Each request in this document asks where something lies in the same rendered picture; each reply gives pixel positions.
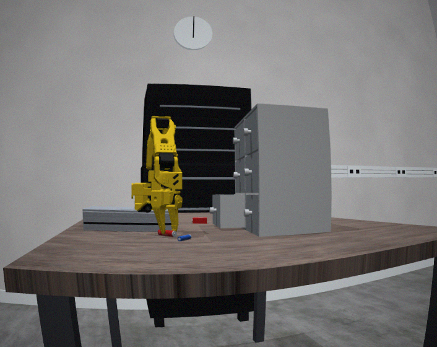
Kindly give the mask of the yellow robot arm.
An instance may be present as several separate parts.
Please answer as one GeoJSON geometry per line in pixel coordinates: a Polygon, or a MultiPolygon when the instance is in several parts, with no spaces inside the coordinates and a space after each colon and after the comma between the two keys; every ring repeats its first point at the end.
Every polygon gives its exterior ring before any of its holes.
{"type": "Polygon", "coordinates": [[[147,170],[153,170],[148,171],[148,182],[151,183],[133,183],[135,210],[144,201],[150,201],[152,190],[161,188],[172,188],[172,191],[182,190],[182,171],[178,166],[175,129],[176,125],[171,117],[152,116],[146,160],[147,170]],[[163,130],[162,134],[159,130],[163,130]],[[154,161],[152,161],[153,156],[154,161]],[[173,168],[173,172],[166,171],[170,168],[173,168]]]}

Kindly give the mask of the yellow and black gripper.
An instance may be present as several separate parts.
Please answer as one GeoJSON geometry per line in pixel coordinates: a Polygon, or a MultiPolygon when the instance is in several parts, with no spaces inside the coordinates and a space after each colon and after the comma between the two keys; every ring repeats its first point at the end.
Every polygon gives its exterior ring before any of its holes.
{"type": "Polygon", "coordinates": [[[173,231],[177,231],[178,209],[182,207],[183,201],[179,195],[180,191],[171,191],[171,188],[161,188],[160,190],[162,191],[151,191],[151,201],[144,201],[136,210],[149,213],[153,209],[160,231],[165,234],[165,210],[167,209],[171,228],[173,231]]]}

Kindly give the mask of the grey chest of drawers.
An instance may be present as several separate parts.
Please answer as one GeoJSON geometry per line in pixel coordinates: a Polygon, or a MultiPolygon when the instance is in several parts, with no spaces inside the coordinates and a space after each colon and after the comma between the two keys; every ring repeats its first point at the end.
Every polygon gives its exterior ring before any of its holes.
{"type": "Polygon", "coordinates": [[[258,236],[331,232],[332,182],[328,108],[257,103],[235,126],[257,109],[259,190],[258,236]]]}

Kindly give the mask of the blue battery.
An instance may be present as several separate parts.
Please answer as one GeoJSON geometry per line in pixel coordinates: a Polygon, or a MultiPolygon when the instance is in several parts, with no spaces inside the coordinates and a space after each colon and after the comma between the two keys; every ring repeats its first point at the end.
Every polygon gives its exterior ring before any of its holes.
{"type": "Polygon", "coordinates": [[[183,235],[178,237],[178,241],[189,240],[191,239],[191,235],[183,235]]]}

